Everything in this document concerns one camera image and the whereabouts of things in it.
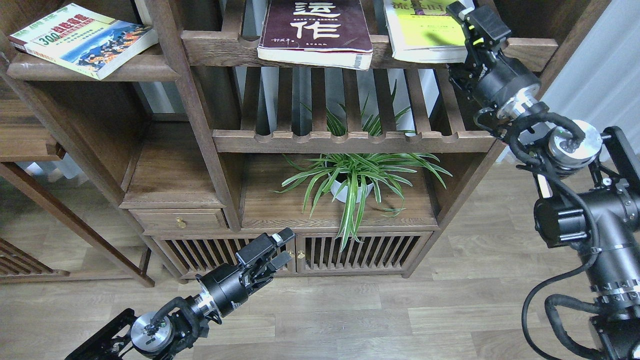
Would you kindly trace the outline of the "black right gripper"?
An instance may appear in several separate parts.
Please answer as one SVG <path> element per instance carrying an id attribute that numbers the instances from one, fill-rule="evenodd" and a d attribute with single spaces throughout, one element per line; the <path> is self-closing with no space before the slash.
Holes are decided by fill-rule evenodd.
<path id="1" fill-rule="evenodd" d="M 501 50 L 512 30 L 489 6 L 466 7 L 455 1 L 446 12 L 462 26 L 466 38 L 465 62 L 447 66 L 455 88 L 483 109 L 496 111 L 498 118 L 530 114 L 541 82 L 519 59 Z"/>

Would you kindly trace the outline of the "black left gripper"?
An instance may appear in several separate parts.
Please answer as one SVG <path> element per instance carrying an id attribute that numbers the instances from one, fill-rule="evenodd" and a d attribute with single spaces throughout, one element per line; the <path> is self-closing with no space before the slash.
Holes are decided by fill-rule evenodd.
<path id="1" fill-rule="evenodd" d="M 275 253 L 293 239 L 295 233 L 289 227 L 273 235 L 262 233 L 236 253 L 238 265 L 224 263 L 204 276 L 196 275 L 202 289 L 196 296 L 196 314 L 222 318 L 238 309 L 272 281 L 274 273 L 287 271 L 291 251 Z"/>

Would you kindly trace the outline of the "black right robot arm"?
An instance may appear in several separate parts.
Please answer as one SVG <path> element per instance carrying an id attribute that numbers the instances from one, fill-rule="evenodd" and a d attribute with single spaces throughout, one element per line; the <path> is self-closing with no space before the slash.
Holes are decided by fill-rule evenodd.
<path id="1" fill-rule="evenodd" d="M 549 248 L 569 246 L 582 264 L 535 286 L 523 303 L 521 326 L 535 345 L 528 310 L 537 292 L 585 272 L 592 303 L 551 294 L 544 309 L 558 341 L 590 360 L 639 358 L 639 159 L 622 130 L 598 131 L 582 120 L 550 112 L 536 99 L 540 80 L 502 51 L 511 30 L 489 7 L 455 1 L 446 12 L 460 25 L 467 57 L 448 65 L 449 80 L 480 109 L 477 127 L 507 144 L 533 174 L 538 191 L 535 230 Z"/>

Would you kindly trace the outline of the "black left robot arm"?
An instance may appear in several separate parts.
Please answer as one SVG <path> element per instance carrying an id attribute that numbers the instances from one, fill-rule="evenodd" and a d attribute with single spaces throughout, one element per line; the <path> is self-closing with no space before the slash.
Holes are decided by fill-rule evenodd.
<path id="1" fill-rule="evenodd" d="M 261 234 L 236 253 L 238 264 L 224 263 L 205 275 L 197 275 L 201 292 L 175 297 L 158 311 L 135 316 L 125 309 L 101 330 L 71 352 L 69 360 L 121 360 L 131 345 L 152 360 L 171 360 L 208 335 L 208 323 L 238 309 L 249 296 L 271 282 L 291 260 L 280 248 L 295 239 L 291 228 Z"/>

